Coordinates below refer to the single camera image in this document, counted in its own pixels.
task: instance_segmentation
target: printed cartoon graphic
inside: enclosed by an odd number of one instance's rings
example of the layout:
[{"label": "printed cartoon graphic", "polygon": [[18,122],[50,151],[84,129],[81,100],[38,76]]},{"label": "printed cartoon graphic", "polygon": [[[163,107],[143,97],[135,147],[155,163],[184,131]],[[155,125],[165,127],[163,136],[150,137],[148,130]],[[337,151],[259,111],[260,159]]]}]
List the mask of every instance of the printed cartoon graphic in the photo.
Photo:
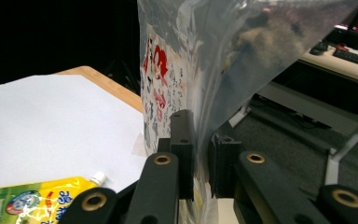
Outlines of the printed cartoon graphic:
[{"label": "printed cartoon graphic", "polygon": [[170,137],[170,116],[186,109],[186,67],[165,41],[148,29],[141,66],[146,155],[157,151],[158,139]]},{"label": "printed cartoon graphic", "polygon": [[11,215],[23,213],[24,208],[32,208],[40,203],[40,193],[36,190],[28,190],[14,197],[7,204],[7,212]]}]

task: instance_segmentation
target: white sheet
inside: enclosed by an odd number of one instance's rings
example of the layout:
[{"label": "white sheet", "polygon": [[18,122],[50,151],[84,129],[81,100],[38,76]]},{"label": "white sheet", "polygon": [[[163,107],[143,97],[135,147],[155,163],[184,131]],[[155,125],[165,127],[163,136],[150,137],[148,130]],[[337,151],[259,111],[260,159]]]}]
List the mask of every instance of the white sheet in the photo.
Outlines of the white sheet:
[{"label": "white sheet", "polygon": [[82,76],[0,85],[0,187],[101,171],[116,192],[136,181],[142,114]]}]

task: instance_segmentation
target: desk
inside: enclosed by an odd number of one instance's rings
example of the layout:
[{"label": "desk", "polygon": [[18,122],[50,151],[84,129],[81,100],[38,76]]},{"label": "desk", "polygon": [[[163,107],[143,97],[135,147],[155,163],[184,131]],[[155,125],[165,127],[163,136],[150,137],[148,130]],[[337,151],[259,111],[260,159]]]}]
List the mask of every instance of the desk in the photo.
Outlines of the desk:
[{"label": "desk", "polygon": [[101,171],[104,186],[121,191],[145,163],[134,153],[142,145],[141,99],[87,66],[60,74],[83,77],[0,85],[0,187]]},{"label": "desk", "polygon": [[112,79],[102,75],[101,73],[99,73],[98,71],[94,70],[91,67],[80,66],[80,67],[59,72],[58,74],[81,75],[83,77],[86,77],[88,80],[97,84],[99,87],[108,91],[112,95],[116,96],[118,99],[120,99],[127,105],[130,105],[132,108],[138,110],[141,113],[143,111],[142,100],[137,94],[117,84]]},{"label": "desk", "polygon": [[358,64],[334,57],[333,53],[335,50],[335,48],[329,47],[327,52],[318,56],[307,52],[300,58],[300,60],[358,81]]}]

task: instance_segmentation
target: yellow package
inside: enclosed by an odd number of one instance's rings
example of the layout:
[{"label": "yellow package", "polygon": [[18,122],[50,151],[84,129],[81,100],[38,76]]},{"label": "yellow package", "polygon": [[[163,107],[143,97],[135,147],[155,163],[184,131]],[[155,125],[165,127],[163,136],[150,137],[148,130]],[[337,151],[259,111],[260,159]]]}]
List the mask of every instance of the yellow package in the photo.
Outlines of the yellow package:
[{"label": "yellow package", "polygon": [[91,180],[81,176],[0,188],[0,223],[57,224],[81,192],[105,180],[97,173]]}]

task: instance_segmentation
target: clear plastic bag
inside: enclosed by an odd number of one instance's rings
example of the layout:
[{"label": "clear plastic bag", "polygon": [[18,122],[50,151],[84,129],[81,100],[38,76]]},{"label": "clear plastic bag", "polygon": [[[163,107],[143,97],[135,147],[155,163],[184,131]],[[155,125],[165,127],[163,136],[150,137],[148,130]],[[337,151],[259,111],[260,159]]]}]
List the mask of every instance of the clear plastic bag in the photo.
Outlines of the clear plastic bag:
[{"label": "clear plastic bag", "polygon": [[147,154],[170,136],[169,117],[191,111],[195,201],[183,223],[216,223],[207,185],[213,130],[358,5],[355,0],[138,0]]}]

